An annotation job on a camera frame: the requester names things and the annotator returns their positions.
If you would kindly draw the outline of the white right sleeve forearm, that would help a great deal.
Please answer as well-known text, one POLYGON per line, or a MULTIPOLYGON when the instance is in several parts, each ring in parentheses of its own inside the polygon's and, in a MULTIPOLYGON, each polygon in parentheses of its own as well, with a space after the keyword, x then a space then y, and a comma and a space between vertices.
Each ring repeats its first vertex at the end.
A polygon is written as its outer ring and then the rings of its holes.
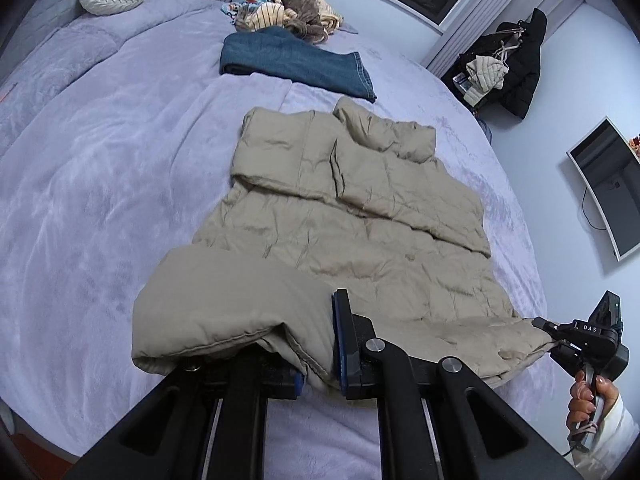
POLYGON ((591 451, 574 451, 574 467, 586 480, 608 479, 639 437, 639 426, 619 396, 602 420, 591 451))

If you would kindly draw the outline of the person's right hand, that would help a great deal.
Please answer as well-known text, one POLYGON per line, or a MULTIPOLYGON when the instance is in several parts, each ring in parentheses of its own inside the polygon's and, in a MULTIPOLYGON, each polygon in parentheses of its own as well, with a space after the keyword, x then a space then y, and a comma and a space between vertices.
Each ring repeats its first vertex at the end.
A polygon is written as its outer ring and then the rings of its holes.
POLYGON ((603 402, 600 420, 614 408, 620 396, 617 389, 608 378, 596 377, 596 388, 591 388, 591 382, 586 379, 586 374, 580 370, 575 376, 575 382, 570 388, 570 403, 568 404, 568 415, 566 418, 567 429, 573 431, 582 422, 588 422, 590 417, 597 411, 596 397, 600 396, 603 402))

